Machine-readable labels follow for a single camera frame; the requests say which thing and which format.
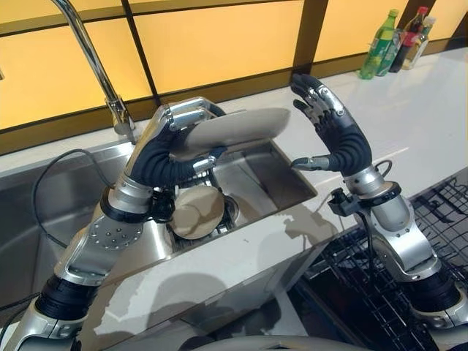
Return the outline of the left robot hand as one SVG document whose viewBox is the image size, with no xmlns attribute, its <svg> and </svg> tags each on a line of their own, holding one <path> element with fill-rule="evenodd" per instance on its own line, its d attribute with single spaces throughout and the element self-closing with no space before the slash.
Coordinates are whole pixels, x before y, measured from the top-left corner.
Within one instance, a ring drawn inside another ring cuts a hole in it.
<svg viewBox="0 0 468 351">
<path fill-rule="evenodd" d="M 131 214 L 148 212 L 153 190 L 172 186 L 214 167 L 224 147 L 212 149 L 208 156 L 177 161 L 170 149 L 182 131 L 225 112 L 204 97 L 158 107 L 137 142 L 132 155 L 107 203 L 110 207 Z"/>
</svg>

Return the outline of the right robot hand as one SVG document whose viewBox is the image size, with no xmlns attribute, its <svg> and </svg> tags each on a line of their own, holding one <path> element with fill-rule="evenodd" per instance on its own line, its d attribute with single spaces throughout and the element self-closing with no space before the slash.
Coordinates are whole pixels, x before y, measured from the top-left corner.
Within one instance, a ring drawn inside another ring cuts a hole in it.
<svg viewBox="0 0 468 351">
<path fill-rule="evenodd" d="M 335 93 L 306 74 L 294 74 L 290 88 L 301 97 L 293 101 L 294 107 L 312 122 L 328 150 L 326 155 L 295 159 L 291 167 L 340 173 L 349 191 L 361 199 L 387 192 L 391 185 L 372 166 L 372 152 L 366 136 Z"/>
</svg>

